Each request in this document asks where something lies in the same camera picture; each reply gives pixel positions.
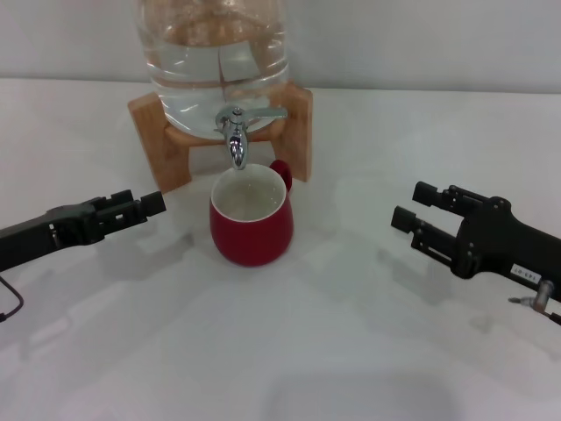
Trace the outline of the wooden dispenser stand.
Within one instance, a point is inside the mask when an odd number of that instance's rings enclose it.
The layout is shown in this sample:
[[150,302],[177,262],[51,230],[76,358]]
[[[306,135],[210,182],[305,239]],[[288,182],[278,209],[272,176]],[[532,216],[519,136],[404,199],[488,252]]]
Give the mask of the wooden dispenser stand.
[[[285,161],[295,179],[307,182],[312,172],[313,94],[291,82],[270,92],[272,105],[288,110],[288,117],[276,120],[248,134],[251,142],[271,143],[277,160]],[[189,152],[192,147],[218,146],[224,137],[204,139],[182,132],[168,122],[155,93],[128,103],[153,178],[167,193],[191,182]]]

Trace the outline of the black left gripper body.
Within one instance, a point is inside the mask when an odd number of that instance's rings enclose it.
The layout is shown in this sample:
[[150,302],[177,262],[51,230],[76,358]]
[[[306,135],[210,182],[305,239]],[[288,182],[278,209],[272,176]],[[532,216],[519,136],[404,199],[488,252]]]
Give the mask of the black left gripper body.
[[97,212],[101,197],[62,205],[23,223],[0,229],[0,271],[60,250],[104,239]]

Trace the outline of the chrome faucet tap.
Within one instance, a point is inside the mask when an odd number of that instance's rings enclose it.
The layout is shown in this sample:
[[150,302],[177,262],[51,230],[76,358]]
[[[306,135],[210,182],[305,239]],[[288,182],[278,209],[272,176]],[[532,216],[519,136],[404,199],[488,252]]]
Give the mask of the chrome faucet tap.
[[237,106],[227,106],[221,109],[215,117],[216,131],[224,136],[233,168],[242,170],[246,167],[249,143],[247,128],[253,120],[264,118],[284,119],[287,117],[288,110],[284,107],[267,107],[248,111]]

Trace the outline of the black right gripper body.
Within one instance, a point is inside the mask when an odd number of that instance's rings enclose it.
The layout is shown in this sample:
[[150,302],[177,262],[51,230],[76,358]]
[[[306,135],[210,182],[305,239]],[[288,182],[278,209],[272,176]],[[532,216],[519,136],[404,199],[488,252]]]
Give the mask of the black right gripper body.
[[454,275],[495,273],[533,290],[550,281],[552,299],[561,303],[561,239],[516,219],[511,203],[498,196],[457,196],[451,212],[463,217],[451,260]]

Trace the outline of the red cup with white inside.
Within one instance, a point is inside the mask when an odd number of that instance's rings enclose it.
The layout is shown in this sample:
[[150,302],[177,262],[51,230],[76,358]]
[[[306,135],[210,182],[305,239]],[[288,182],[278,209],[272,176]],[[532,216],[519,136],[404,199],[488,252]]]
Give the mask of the red cup with white inside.
[[245,267],[266,265],[283,255],[295,223],[286,162],[249,164],[217,177],[209,195],[209,227],[219,252]]

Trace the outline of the clear glass water dispenser jar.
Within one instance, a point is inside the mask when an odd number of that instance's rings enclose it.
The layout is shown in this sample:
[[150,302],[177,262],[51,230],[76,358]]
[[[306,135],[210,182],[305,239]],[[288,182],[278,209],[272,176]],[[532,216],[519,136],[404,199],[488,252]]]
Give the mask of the clear glass water dispenser jar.
[[129,0],[167,121],[218,139],[231,105],[267,107],[288,81],[285,0]]

